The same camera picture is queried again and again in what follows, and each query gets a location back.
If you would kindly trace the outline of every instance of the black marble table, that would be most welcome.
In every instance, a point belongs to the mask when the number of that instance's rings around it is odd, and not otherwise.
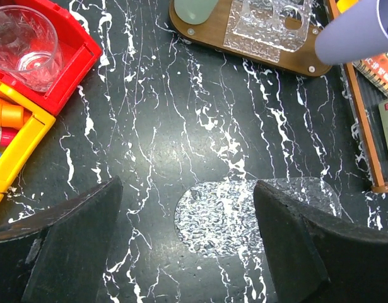
[[[98,302],[276,302],[262,255],[205,258],[179,241],[175,207],[202,182],[321,178],[343,219],[388,231],[388,194],[369,191],[339,67],[302,78],[187,45],[170,28],[167,0],[57,3],[104,55],[1,202],[0,224],[119,175]],[[314,13],[327,23],[320,1]]]

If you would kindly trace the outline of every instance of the book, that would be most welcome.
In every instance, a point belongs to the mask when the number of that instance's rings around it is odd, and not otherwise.
[[[353,65],[388,97],[388,52],[355,61]]]

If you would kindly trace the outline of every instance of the purple tube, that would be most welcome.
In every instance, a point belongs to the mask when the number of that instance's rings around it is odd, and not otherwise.
[[[388,52],[388,0],[359,0],[315,41],[321,62],[334,65]]]

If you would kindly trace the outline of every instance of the red marker cap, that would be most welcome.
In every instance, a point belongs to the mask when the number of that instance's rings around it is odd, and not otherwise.
[[[17,135],[18,130],[14,128],[2,128],[2,136],[0,139],[0,146],[6,147],[12,142]]]
[[[7,147],[17,133],[18,131],[13,128],[0,128],[0,147]]]

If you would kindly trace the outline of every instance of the yellow plastic frame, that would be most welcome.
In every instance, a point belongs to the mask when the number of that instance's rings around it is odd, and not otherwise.
[[[54,125],[55,117],[0,81],[0,97],[32,113],[0,157],[0,201],[34,149]]]

